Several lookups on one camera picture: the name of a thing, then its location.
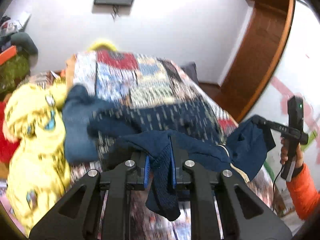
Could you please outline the orange right sleeve forearm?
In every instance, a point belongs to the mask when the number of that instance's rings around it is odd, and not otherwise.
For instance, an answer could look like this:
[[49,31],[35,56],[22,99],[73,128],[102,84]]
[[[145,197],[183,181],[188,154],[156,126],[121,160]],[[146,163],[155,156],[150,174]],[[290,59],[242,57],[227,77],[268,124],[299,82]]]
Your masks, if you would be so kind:
[[294,177],[286,185],[298,217],[306,220],[319,206],[319,192],[306,164],[296,168],[293,175]]

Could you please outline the right hand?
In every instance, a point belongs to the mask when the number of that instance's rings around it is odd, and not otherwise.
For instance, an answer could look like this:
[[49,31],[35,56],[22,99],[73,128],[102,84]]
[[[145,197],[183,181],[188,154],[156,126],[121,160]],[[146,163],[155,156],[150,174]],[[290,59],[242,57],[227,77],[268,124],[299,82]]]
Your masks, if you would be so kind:
[[[280,150],[280,163],[284,165],[288,161],[288,152],[289,152],[289,140],[282,138],[281,139],[281,150]],[[300,168],[304,164],[303,152],[301,150],[301,144],[298,144],[296,149],[296,164],[295,168]]]

